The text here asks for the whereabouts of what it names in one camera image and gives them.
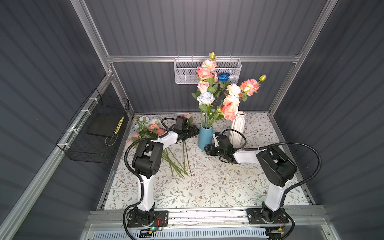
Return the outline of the blue artificial rose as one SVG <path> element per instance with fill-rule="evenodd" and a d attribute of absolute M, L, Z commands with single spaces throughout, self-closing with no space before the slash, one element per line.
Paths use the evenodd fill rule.
<path fill-rule="evenodd" d="M 224 90 L 227 88 L 227 86 L 230 83 L 230 79 L 231 78 L 230 78 L 229 73 L 219 73 L 218 74 L 218 81 L 219 81 L 219 85 L 220 85 L 221 90 Z"/>

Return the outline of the small pale pink rose stem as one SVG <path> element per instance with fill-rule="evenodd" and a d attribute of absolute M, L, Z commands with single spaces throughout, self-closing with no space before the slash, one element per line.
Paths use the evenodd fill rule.
<path fill-rule="evenodd" d="M 207 117 L 208 105 L 212 103 L 213 95 L 208 91 L 209 83 L 199 82 L 197 86 L 197 91 L 193 94 L 193 97 L 199 102 L 199 108 L 202 113 Z"/>

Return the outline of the white peony flower stem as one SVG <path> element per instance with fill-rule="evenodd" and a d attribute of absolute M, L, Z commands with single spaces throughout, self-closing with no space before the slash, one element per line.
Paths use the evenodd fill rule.
<path fill-rule="evenodd" d="M 226 92 L 226 97 L 221 101 L 220 104 L 215 105 L 215 108 L 214 108 L 215 111 L 223 103 L 226 104 L 229 102 L 234 102 L 240 105 L 239 94 L 241 93 L 241 89 L 239 86 L 237 86 L 236 84 L 228 85 L 225 92 Z"/>

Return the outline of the blue ceramic vase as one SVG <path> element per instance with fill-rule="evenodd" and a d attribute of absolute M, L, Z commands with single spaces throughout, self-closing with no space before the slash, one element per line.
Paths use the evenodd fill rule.
<path fill-rule="evenodd" d="M 198 137 L 198 147 L 204 151 L 205 147 L 212 144 L 213 141 L 213 127 L 211 126 L 209 128 L 209 125 L 206 123 L 206 121 L 203 121 L 200 127 L 199 131 L 199 137 Z"/>

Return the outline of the pink coral rose stem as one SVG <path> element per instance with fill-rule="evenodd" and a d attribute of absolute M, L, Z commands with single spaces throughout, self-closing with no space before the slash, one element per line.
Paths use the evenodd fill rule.
<path fill-rule="evenodd" d="M 218 120 L 225 119 L 234 121 L 239 111 L 239 105 L 234 102 L 221 104 L 210 118 L 209 126 L 212 127 Z"/>

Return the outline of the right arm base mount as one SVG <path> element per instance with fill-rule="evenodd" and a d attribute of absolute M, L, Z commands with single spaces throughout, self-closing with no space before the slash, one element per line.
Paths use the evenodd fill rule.
<path fill-rule="evenodd" d="M 250 208 L 246 209 L 247 217 L 250 224 L 287 224 L 289 218 L 283 208 L 272 211 L 269 208 Z"/>

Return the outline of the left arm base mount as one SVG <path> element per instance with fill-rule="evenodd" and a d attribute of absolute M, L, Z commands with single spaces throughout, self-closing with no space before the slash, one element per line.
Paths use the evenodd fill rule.
<path fill-rule="evenodd" d="M 167 227 L 169 220 L 169 211 L 143 211 L 132 210 L 127 216 L 128 228 L 149 228 L 149 227 Z"/>

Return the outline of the pink carnation flower stem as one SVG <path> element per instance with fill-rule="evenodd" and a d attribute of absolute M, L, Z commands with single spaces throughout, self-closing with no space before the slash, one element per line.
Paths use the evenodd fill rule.
<path fill-rule="evenodd" d="M 209 68 L 212 72 L 214 72 L 215 78 L 217 78 L 217 75 L 218 75 L 215 72 L 215 70 L 217 68 L 216 59 L 217 59 L 217 57 L 216 57 L 215 53 L 211 52 L 211 53 L 209 53 L 209 59 L 205 60 L 201 66 L 201 67 Z"/>

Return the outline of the peach rose flower stem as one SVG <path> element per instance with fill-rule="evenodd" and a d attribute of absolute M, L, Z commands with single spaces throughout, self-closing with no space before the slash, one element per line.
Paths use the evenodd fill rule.
<path fill-rule="evenodd" d="M 251 97 L 255 93 L 258 92 L 260 88 L 260 84 L 263 83 L 267 79 L 266 75 L 262 75 L 258 80 L 249 79 L 245 82 L 242 82 L 240 85 L 241 93 L 239 94 L 239 98 L 241 101 L 246 102 L 248 97 Z"/>

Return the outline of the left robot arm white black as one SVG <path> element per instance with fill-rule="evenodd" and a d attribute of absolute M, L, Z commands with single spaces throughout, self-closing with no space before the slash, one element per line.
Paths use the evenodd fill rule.
<path fill-rule="evenodd" d="M 170 164 L 178 176 L 186 175 L 185 163 L 180 163 L 168 147 L 198 135 L 199 129 L 184 115 L 148 122 L 139 118 L 139 132 L 126 149 L 124 163 L 139 180 L 139 200 L 132 208 L 135 214 L 150 215 L 155 211 L 154 182 L 162 160 Z"/>

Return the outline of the large pink rose stem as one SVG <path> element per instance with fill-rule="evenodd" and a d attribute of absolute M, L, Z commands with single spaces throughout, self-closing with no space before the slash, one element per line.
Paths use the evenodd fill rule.
<path fill-rule="evenodd" d="M 201 82 L 209 83 L 210 87 L 213 85 L 215 74 L 209 68 L 198 67 L 196 73 Z"/>

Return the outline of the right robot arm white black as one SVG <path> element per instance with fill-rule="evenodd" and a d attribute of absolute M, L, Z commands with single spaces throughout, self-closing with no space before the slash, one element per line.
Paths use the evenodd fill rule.
<path fill-rule="evenodd" d="M 244 142 L 235 147 L 223 132 L 216 132 L 213 135 L 214 143 L 206 145 L 204 151 L 208 156 L 218 156 L 223 163 L 257 164 L 262 167 L 270 184 L 259 216 L 266 223 L 272 223 L 284 215 L 285 191 L 290 186 L 298 167 L 280 148 L 287 145 L 287 142 L 251 149 L 246 148 L 247 139 L 244 135 L 241 136 Z"/>

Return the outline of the white rose stem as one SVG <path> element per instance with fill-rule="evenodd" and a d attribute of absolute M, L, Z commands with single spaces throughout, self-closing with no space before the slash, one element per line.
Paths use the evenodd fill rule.
<path fill-rule="evenodd" d="M 212 127 L 214 113 L 213 103 L 215 101 L 215 97 L 212 93 L 205 92 L 197 97 L 197 101 L 199 102 L 199 108 L 202 112 L 202 126 L 205 129 L 210 129 Z"/>

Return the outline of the white ribbed ceramic vase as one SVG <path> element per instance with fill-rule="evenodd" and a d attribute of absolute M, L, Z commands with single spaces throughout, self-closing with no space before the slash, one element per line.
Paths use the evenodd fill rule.
<path fill-rule="evenodd" d="M 239 111 L 236 115 L 235 120 L 232 122 L 231 129 L 236 130 L 243 134 L 245 127 L 246 113 Z M 237 132 L 230 131 L 229 140 L 234 148 L 240 148 L 244 142 L 244 138 Z"/>

